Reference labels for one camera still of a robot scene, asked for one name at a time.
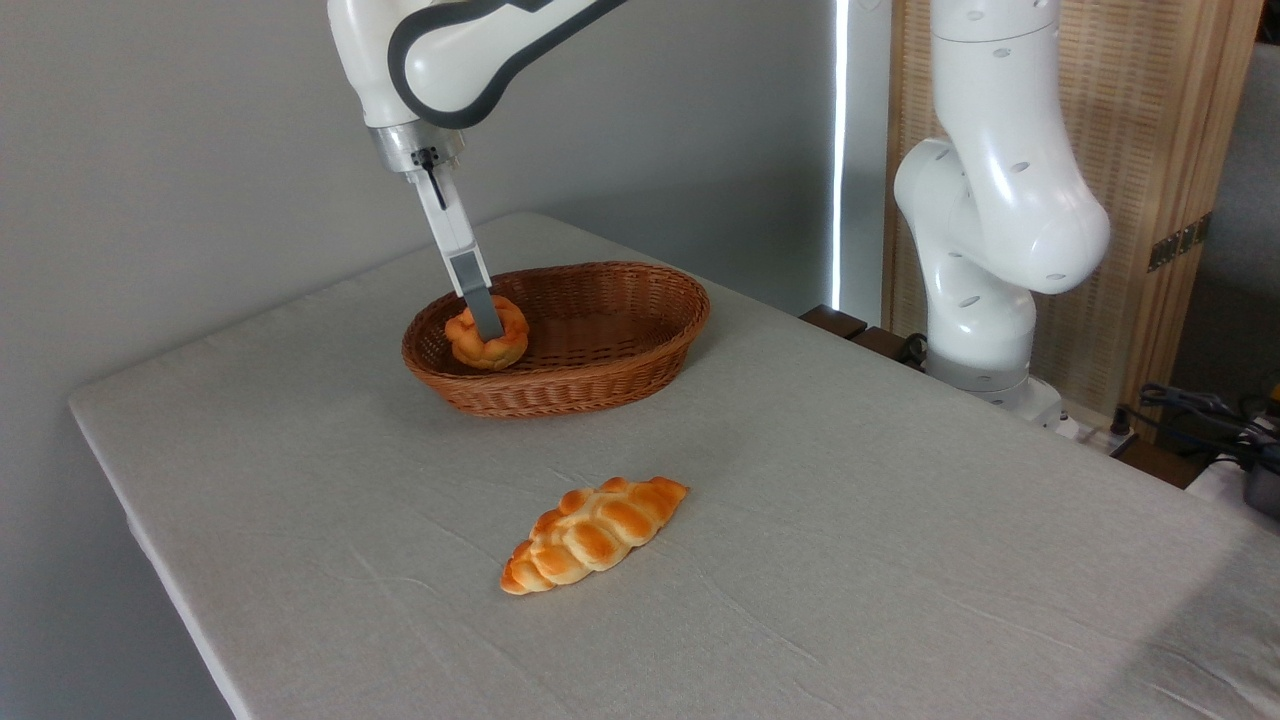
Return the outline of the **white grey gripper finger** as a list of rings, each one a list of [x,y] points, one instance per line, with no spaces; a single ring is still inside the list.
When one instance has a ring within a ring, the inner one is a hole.
[[[454,292],[471,311],[481,341],[500,338],[504,329],[490,295],[492,279],[474,234],[471,231],[458,234],[453,228],[433,228],[431,232]]]

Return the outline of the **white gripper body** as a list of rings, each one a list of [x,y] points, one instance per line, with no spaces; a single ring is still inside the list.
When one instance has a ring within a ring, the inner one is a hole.
[[[416,187],[435,241],[475,241],[454,183],[454,163],[417,167],[404,178]]]

